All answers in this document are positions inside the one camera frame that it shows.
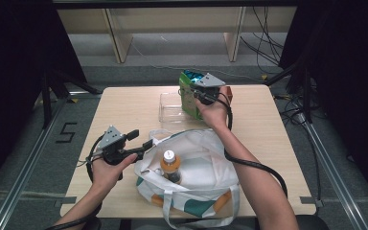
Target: hand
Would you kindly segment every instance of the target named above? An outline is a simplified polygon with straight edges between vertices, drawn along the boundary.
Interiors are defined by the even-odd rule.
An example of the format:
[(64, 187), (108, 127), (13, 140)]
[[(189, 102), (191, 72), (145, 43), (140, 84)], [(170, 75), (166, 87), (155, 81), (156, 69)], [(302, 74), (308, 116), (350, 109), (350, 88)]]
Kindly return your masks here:
[(94, 159), (92, 163), (92, 173), (94, 176), (92, 188), (109, 193), (116, 185), (116, 182), (118, 182), (121, 172), (129, 166), (136, 157), (136, 153), (131, 154), (116, 166), (107, 164), (102, 158)]
[[(219, 99), (226, 103), (226, 98), (228, 96), (228, 87), (223, 86), (219, 90)], [(195, 99), (195, 105), (198, 107), (199, 112), (202, 115), (202, 119), (204, 122), (211, 127), (212, 129), (218, 127), (227, 127), (226, 124), (226, 117), (227, 117), (227, 110), (225, 105), (220, 102), (214, 102), (210, 105), (205, 105), (200, 102), (198, 99)]]

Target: person's left hand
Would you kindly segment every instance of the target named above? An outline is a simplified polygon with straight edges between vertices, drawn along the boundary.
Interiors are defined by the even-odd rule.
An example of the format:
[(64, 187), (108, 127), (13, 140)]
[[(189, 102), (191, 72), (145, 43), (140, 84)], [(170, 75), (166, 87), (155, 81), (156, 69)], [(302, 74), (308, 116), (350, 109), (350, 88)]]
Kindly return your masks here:
[(116, 166), (107, 164), (102, 158), (94, 159), (92, 163), (92, 186), (103, 192), (109, 193), (116, 185), (116, 182), (118, 182), (121, 172), (129, 166), (136, 157), (136, 153), (131, 154)]

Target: person's right arm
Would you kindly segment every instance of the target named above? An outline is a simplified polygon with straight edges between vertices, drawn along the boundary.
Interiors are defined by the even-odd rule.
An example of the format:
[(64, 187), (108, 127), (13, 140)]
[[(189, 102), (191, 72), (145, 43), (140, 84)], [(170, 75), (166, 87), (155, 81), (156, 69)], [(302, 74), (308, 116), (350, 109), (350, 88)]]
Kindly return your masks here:
[[(220, 92), (226, 95), (226, 87)], [(226, 124), (226, 107), (215, 102), (204, 105), (195, 100), (205, 123), (218, 135), (226, 150), (233, 157), (259, 162), (238, 140)], [(262, 229), (298, 229), (294, 212), (280, 186), (266, 171), (234, 163), (241, 187), (247, 200), (256, 212)]]

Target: patterned bag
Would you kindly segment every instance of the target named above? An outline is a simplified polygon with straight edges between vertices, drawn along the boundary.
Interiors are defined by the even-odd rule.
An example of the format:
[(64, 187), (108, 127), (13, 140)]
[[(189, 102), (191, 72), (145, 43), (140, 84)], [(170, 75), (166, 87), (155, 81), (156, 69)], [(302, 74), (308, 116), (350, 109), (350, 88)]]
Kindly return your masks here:
[[(211, 129), (188, 130), (162, 141), (153, 138), (156, 146), (135, 163), (139, 176), (137, 189), (149, 202), (163, 207), (163, 216), (170, 227), (220, 227), (232, 222), (239, 211), (239, 180), (231, 162), (223, 155), (223, 145)], [(181, 183), (174, 184), (160, 172), (160, 159), (172, 150), (181, 159)], [(232, 203), (231, 215), (214, 218), (226, 202)], [(174, 224), (171, 208), (191, 214), (198, 221)]]

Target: person's left arm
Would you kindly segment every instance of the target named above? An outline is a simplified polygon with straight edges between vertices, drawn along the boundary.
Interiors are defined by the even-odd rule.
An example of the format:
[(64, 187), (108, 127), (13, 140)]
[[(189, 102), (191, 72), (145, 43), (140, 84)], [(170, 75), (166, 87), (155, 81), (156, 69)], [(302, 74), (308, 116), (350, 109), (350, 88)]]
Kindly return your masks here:
[[(93, 182), (86, 195), (71, 208), (55, 225), (67, 223), (90, 215), (103, 202), (116, 185), (119, 175), (137, 157), (131, 154), (116, 166), (108, 165), (102, 158), (95, 159), (92, 165)], [(68, 229), (82, 229), (84, 223)]]

